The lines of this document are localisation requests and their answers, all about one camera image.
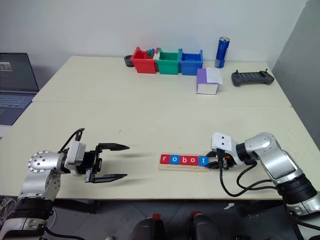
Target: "blue bin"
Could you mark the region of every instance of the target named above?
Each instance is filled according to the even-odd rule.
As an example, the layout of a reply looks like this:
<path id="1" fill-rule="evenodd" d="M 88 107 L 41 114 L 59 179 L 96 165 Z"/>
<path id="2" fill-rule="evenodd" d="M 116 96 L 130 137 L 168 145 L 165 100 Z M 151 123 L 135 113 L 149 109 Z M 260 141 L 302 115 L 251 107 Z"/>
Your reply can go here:
<path id="1" fill-rule="evenodd" d="M 197 75 L 197 70 L 202 69 L 202 65 L 204 63 L 204 58 L 202 56 L 202 50 L 200 53 L 184 53 L 182 49 L 179 49 L 179 63 L 181 66 L 182 75 Z"/>

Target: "laptop keyboard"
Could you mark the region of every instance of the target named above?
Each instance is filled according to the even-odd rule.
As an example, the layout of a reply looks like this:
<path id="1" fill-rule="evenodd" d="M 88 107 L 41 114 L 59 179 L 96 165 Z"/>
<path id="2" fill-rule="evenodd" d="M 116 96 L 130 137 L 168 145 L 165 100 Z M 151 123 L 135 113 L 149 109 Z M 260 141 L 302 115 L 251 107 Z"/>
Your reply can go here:
<path id="1" fill-rule="evenodd" d="M 33 98 L 34 98 L 33 95 L 23 96 L 23 95 L 0 94 L 0 107 L 24 109 Z"/>

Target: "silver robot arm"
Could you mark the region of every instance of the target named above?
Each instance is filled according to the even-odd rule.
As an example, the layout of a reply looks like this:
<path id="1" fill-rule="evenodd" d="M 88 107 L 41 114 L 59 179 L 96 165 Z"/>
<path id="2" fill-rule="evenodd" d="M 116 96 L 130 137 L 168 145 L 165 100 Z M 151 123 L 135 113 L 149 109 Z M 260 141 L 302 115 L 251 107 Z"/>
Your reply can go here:
<path id="1" fill-rule="evenodd" d="M 231 166 L 260 161 L 288 212 L 302 223 L 320 226 L 320 193 L 271 133 L 263 132 L 238 144 L 230 136 L 216 132 L 212 136 L 212 150 L 223 150 L 232 156 L 228 160 Z M 305 239 L 320 235 L 320 231 L 305 226 L 300 225 L 299 229 Z"/>
<path id="2" fill-rule="evenodd" d="M 53 203 L 61 186 L 61 175 L 71 173 L 85 175 L 86 183 L 106 183 L 127 174 L 107 174 L 96 177 L 101 170 L 100 153 L 126 150 L 129 147 L 117 143 L 99 143 L 95 150 L 86 152 L 80 143 L 84 128 L 77 130 L 58 152 L 39 151 L 27 162 L 28 174 L 16 201 L 16 205 L 4 222 L 0 240 L 40 240 L 47 228 L 47 219 L 53 214 Z M 70 147 L 64 149 L 71 141 Z"/>

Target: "laptop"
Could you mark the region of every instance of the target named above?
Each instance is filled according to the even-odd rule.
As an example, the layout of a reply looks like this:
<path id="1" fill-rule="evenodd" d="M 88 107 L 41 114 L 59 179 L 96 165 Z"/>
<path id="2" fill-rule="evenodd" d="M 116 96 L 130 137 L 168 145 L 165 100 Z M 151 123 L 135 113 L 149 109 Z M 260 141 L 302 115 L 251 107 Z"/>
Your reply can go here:
<path id="1" fill-rule="evenodd" d="M 38 92 L 28 54 L 0 52 L 0 125 L 13 125 Z"/>

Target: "blue can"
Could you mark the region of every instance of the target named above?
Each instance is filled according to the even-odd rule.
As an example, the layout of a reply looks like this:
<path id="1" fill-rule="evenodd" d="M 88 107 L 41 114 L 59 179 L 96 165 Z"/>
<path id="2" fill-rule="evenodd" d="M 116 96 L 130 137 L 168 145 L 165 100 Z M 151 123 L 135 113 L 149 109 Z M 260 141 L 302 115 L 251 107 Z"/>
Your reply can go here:
<path id="1" fill-rule="evenodd" d="M 230 39 L 222 36 L 219 38 L 218 50 L 216 51 L 215 64 L 216 68 L 223 68 L 226 61 Z"/>

